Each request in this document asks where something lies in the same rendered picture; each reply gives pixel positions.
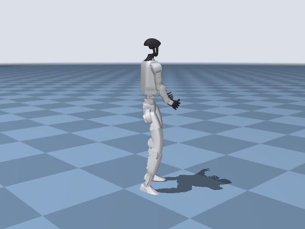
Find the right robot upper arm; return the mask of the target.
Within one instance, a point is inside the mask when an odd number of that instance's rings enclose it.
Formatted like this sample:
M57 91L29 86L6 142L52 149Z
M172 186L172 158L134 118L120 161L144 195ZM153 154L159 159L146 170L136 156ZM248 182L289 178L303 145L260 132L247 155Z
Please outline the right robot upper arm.
M154 82L155 82L155 87L156 90L159 91L159 87L163 85L162 82L162 66L160 63L151 63L151 71L153 72L154 75Z

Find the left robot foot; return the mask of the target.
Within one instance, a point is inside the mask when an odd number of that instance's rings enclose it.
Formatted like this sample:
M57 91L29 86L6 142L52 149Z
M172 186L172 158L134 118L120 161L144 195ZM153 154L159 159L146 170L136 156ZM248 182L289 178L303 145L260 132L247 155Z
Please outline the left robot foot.
M147 176L147 174L145 174L144 180L146 180L146 176ZM153 181L165 181L165 180L166 180L165 178L160 177L160 176L158 176L156 174L155 174L154 179L153 179Z

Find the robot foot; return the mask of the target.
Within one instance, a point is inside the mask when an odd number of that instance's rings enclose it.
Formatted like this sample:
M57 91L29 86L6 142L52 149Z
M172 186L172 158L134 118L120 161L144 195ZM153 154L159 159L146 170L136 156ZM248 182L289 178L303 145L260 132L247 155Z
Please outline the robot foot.
M147 174L145 174L144 180L146 180L146 176L147 176ZM156 174L155 174L154 179L153 179L153 181L165 181L165 180L166 180L165 178L160 177L160 176L158 176Z
M157 192L152 186L145 187L144 185L145 185L145 183L141 184L141 186L140 186L141 191L144 191L146 193L153 194L153 195L159 195L159 192Z

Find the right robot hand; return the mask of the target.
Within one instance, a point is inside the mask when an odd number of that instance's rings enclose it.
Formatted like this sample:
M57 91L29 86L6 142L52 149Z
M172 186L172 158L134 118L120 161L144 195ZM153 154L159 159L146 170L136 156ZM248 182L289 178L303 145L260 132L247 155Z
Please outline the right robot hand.
M174 101L174 103L172 105L170 105L170 106L172 106L172 108L176 110L176 108L178 108L177 106L179 106L179 104L180 104L180 102L179 102L180 99L178 99L177 101L173 100L173 99L171 99L171 100Z

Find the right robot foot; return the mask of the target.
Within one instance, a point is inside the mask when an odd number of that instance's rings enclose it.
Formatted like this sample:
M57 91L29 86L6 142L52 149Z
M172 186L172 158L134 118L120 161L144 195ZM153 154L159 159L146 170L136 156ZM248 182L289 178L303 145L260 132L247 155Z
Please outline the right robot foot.
M141 184L141 186L140 186L141 191L144 191L146 193L153 194L153 195L159 195L159 192L157 192L152 186L145 187L144 185L145 185L145 183Z

